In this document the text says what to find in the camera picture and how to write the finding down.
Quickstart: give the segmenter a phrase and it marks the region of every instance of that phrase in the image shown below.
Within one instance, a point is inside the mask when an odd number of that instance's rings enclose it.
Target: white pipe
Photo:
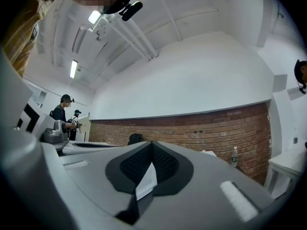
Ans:
[[[110,23],[110,21],[108,21],[105,17],[101,18],[102,20],[105,20],[105,22],[107,22],[114,31],[117,32],[118,35],[120,35],[123,39],[125,39],[127,41],[127,43],[129,43],[131,45],[131,47],[133,47],[142,57],[146,57],[144,53],[142,53],[128,38],[125,37],[125,35],[123,33],[121,33],[114,25],[112,25],[112,23]]]
[[[166,12],[167,12],[169,18],[171,19],[171,21],[172,21],[172,23],[173,23],[173,26],[174,26],[174,28],[175,28],[175,31],[176,31],[176,33],[177,33],[177,36],[178,36],[179,41],[182,41],[182,37],[181,37],[181,35],[180,35],[180,32],[179,32],[178,27],[177,27],[177,25],[176,25],[176,22],[174,21],[174,18],[173,18],[172,14],[171,14],[171,11],[169,10],[169,8],[168,8],[168,6],[166,5],[166,3],[164,2],[164,0],[160,0],[160,1],[162,2],[162,4],[163,4],[163,6],[164,6],[164,8],[165,8],[165,10],[166,10]]]
[[[124,23],[121,21],[121,19],[116,19],[116,22],[119,24],[119,26],[133,39],[133,41],[140,47],[140,49],[143,51],[143,53],[146,55],[146,57],[151,60],[152,57],[148,54],[147,50],[144,48],[144,46],[139,42],[139,40],[136,38],[135,35],[124,25]]]
[[[142,32],[142,30],[138,27],[138,25],[132,19],[128,20],[128,22],[133,26],[133,28],[136,30],[136,32],[141,36],[141,38],[143,39],[145,44],[148,46],[148,48],[152,52],[153,56],[158,57],[159,55],[158,55],[157,51],[154,49],[154,47],[149,42],[148,38],[145,36],[145,34]]]

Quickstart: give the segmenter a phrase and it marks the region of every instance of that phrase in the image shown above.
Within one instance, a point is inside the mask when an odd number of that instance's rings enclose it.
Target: plaid shirt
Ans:
[[[54,0],[29,0],[16,15],[2,41],[4,52],[22,77],[38,35],[38,23]]]

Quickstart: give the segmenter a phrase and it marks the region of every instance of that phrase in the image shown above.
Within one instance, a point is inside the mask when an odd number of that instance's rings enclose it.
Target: person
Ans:
[[[67,123],[66,122],[66,116],[65,116],[65,107],[70,107],[71,103],[74,102],[74,99],[71,100],[71,97],[68,94],[65,94],[61,97],[61,102],[57,107],[50,112],[50,116],[55,120],[62,120],[66,123],[66,129],[71,128],[77,128],[78,125],[75,125],[73,123]]]
[[[307,61],[299,61],[297,60],[295,67],[294,67],[294,75],[297,80],[297,84],[300,83],[303,86],[299,86],[299,90],[306,94],[306,87],[307,87]]]
[[[70,120],[68,120],[69,123],[72,123],[73,125],[76,125],[77,127],[80,127],[82,124],[79,124],[79,115],[82,112],[80,112],[79,110],[75,110],[75,114],[71,117]],[[72,128],[70,129],[70,136],[69,136],[69,140],[76,140],[76,135],[77,135],[77,128]]]
[[[111,6],[116,0],[73,0],[91,7]],[[28,0],[20,13],[14,18],[1,42],[3,50],[17,73],[22,77],[26,69],[30,52],[35,46],[42,20],[54,0]]]

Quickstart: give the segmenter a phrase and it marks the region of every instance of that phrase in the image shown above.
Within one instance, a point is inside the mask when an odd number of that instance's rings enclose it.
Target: rectangular light fixture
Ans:
[[[77,65],[78,65],[78,62],[73,60],[72,63],[71,63],[71,78],[72,79],[75,78],[75,73],[76,73]]]
[[[96,21],[99,19],[99,17],[101,16],[101,14],[97,11],[97,10],[94,10],[90,17],[88,17],[88,21],[92,24],[95,24]]]

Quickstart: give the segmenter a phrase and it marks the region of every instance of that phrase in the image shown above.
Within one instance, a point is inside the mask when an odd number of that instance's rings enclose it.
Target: white table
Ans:
[[[287,176],[295,183],[299,181],[306,167],[307,149],[305,148],[305,142],[300,141],[291,150],[269,160],[269,164],[272,167],[272,177],[264,185],[269,193],[273,192],[278,173]]]

